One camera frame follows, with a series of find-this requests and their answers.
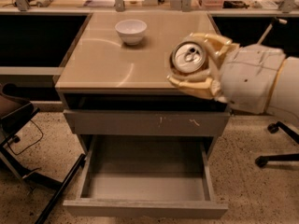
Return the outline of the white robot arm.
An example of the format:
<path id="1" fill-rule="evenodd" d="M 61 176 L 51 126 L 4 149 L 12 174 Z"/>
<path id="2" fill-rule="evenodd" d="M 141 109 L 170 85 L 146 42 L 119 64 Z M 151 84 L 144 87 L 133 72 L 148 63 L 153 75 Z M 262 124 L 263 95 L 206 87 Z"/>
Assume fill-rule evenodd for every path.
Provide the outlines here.
<path id="1" fill-rule="evenodd" d="M 195 33 L 170 55 L 168 81 L 189 95 L 225 103 L 233 110 L 267 113 L 299 123 L 299 59 L 260 44 Z"/>

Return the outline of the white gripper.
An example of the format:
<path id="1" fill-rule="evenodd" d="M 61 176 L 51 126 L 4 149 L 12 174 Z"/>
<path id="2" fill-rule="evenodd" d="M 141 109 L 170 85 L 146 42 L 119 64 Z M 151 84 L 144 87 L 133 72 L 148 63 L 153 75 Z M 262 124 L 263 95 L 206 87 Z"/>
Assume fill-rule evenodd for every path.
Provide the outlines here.
<path id="1" fill-rule="evenodd" d="M 214 64 L 221 67 L 221 83 L 211 75 L 203 80 L 168 75 L 167 80 L 175 88 L 206 100 L 218 100 L 223 95 L 234 110 L 253 114 L 265 111 L 278 70 L 286 57 L 282 49 L 258 44 L 240 48 L 229 37 L 207 33 L 191 33 L 186 39 L 199 42 Z"/>

